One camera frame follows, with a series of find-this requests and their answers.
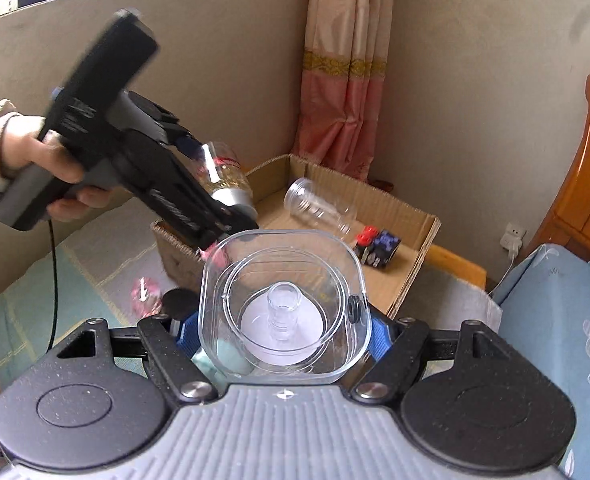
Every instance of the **cardboard box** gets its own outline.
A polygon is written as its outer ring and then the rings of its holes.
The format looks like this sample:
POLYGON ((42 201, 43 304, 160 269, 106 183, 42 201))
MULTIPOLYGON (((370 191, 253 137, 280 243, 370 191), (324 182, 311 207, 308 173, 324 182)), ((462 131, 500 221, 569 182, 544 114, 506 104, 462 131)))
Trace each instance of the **cardboard box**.
MULTIPOLYGON (((387 229, 402 239, 385 269, 362 266, 369 301, 394 317, 437 234, 439 219, 337 171, 310 164, 295 155, 281 155, 248 173, 260 228, 310 228, 283 208, 286 190, 300 177, 309 178, 353 203, 359 223, 387 229)), ((165 222, 153 225, 153 233, 168 275, 180 286, 199 290, 203 269, 199 256, 165 222)))

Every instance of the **satin curtain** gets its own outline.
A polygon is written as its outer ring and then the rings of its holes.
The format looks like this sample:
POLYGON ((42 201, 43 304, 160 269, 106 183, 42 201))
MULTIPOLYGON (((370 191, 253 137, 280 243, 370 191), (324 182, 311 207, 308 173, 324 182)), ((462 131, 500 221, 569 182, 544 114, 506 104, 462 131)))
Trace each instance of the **satin curtain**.
POLYGON ((293 153, 366 180, 393 0, 310 0, 293 153))

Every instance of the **metal screw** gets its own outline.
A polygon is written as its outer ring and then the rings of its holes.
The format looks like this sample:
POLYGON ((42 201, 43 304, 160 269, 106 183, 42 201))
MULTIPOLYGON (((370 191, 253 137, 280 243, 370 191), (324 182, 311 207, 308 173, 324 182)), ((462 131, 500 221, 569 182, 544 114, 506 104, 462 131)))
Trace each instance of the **metal screw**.
POLYGON ((205 399, 213 392, 213 387, 204 381, 191 381, 182 384, 180 391, 189 399, 205 399))
POLYGON ((364 383, 355 388, 355 393, 362 399, 382 399, 389 393, 389 387, 382 383, 364 383))

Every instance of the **gray ribbed panel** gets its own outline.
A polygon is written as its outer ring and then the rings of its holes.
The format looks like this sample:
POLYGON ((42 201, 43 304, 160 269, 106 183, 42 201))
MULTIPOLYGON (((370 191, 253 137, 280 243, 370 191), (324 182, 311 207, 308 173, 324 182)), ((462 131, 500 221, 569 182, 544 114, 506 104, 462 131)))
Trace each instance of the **gray ribbed panel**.
MULTIPOLYGON (((337 386, 230 386, 181 409, 160 439, 104 471, 54 475, 17 466, 2 480, 470 480, 413 447, 389 411, 347 400, 337 386)), ((549 467, 530 480, 560 480, 549 467)))

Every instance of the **wall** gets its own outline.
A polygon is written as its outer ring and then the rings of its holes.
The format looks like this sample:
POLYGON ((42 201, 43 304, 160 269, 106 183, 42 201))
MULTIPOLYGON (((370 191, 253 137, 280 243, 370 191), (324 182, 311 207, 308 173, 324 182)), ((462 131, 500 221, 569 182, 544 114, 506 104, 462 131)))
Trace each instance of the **wall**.
MULTIPOLYGON (((308 0, 54 0, 0 17, 0 99, 43 114, 115 10, 134 7, 161 46, 133 85, 198 138, 252 167, 287 152, 299 111, 308 0)), ((70 228, 59 226, 59 237, 70 228)), ((0 225, 0 291, 48 251, 47 231, 0 225)))
POLYGON ((437 242, 499 279, 584 128, 590 0, 395 0, 372 176, 434 213, 437 242))

